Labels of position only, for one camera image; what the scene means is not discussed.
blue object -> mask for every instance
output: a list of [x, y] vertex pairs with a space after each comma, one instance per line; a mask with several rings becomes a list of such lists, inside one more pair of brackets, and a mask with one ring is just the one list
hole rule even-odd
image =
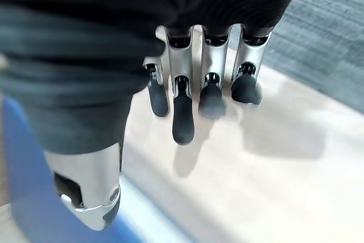
[[84, 226], [58, 199], [42, 150], [19, 106], [7, 98], [2, 112], [11, 212], [31, 242], [142, 242], [122, 216], [102, 232]]

